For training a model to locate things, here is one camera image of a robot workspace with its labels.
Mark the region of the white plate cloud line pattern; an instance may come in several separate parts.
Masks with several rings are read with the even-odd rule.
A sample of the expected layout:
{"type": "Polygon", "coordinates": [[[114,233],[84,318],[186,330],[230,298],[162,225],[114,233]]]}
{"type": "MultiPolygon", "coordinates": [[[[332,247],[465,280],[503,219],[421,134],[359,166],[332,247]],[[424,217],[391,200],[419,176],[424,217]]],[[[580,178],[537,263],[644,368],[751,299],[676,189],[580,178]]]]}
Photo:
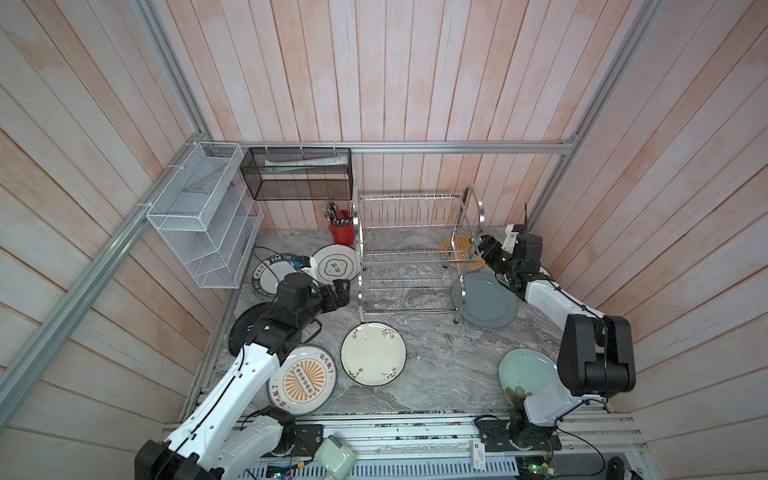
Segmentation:
{"type": "Polygon", "coordinates": [[[310,257],[310,271],[321,284],[353,280],[359,273],[356,251],[339,244],[323,247],[310,257]]]}

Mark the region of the white plate green text rim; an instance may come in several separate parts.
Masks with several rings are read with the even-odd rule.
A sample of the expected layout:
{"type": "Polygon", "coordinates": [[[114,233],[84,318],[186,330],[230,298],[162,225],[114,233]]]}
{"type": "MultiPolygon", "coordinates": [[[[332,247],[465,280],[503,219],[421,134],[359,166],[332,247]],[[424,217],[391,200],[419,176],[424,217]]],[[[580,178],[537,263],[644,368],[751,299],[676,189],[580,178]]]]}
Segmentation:
{"type": "Polygon", "coordinates": [[[310,266],[309,256],[291,253],[272,255],[256,266],[251,277],[251,286],[257,295],[274,297],[277,293],[278,284],[288,274],[296,273],[310,266]]]}

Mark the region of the stainless steel dish rack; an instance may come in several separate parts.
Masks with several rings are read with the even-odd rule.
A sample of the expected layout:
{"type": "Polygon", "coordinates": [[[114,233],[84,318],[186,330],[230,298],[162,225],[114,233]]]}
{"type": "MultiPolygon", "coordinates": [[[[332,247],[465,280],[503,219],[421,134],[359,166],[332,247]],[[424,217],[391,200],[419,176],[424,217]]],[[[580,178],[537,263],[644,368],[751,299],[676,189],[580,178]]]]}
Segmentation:
{"type": "Polygon", "coordinates": [[[466,262],[442,258],[441,243],[457,234],[472,238],[471,254],[485,230],[485,208],[473,185],[461,192],[353,194],[362,321],[401,315],[461,313],[452,286],[470,272],[466,262]]]}

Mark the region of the large orange sunburst plate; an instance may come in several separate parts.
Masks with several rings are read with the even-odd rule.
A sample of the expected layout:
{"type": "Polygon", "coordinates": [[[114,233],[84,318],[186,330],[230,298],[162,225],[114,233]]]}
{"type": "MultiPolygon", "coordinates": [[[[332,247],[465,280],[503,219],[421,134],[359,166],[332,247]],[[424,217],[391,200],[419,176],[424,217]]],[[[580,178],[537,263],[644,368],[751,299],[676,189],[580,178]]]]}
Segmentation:
{"type": "Polygon", "coordinates": [[[294,416],[311,414],[331,397],[337,381],[335,362],[314,345],[295,348],[267,384],[270,402],[294,416]]]}

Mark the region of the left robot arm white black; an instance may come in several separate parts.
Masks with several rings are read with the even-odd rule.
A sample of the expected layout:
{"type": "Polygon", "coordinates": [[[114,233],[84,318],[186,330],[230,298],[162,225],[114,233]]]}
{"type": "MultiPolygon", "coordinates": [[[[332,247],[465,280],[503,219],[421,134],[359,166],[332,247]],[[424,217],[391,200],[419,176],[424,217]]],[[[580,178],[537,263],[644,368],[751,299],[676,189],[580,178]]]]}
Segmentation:
{"type": "Polygon", "coordinates": [[[350,302],[350,283],[320,284],[309,274],[288,274],[272,301],[245,313],[250,329],[234,362],[196,410],[162,441],[136,454],[137,479],[235,479],[258,458],[293,447],[295,418],[268,406],[255,423],[233,429],[254,395],[301,343],[304,329],[323,313],[350,302]]]}

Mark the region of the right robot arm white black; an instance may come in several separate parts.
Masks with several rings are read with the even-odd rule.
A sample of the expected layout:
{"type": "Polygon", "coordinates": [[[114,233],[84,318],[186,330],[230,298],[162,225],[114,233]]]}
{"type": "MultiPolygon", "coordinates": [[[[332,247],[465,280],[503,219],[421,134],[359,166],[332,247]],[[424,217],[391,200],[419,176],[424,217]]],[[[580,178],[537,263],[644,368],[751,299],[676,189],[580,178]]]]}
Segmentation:
{"type": "Polygon", "coordinates": [[[588,307],[554,280],[541,264],[542,238],[521,224],[499,241],[480,236],[480,257],[502,284],[563,327],[558,378],[527,397],[511,417],[515,433],[551,433],[565,415],[591,401],[606,401],[636,385],[631,325],[588,307]]]}

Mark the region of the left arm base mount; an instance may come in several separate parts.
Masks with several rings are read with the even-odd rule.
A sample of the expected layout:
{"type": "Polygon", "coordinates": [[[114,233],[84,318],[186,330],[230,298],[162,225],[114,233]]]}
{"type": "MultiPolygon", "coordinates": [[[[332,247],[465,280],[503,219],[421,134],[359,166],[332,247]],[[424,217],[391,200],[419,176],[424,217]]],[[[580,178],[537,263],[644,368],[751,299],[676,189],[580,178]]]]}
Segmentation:
{"type": "Polygon", "coordinates": [[[291,424],[287,432],[282,434],[277,447],[264,454],[264,457],[314,457],[323,439],[324,427],[321,424],[291,424]]]}

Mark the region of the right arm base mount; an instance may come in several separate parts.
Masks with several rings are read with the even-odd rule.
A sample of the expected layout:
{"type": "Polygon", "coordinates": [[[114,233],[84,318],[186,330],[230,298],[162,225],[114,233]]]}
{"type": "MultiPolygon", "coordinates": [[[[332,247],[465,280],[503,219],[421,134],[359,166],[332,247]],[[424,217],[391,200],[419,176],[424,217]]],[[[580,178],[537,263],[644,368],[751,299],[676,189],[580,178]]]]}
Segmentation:
{"type": "Polygon", "coordinates": [[[554,427],[540,427],[526,421],[499,419],[492,415],[476,417],[473,424],[487,452],[562,449],[554,427]]]}

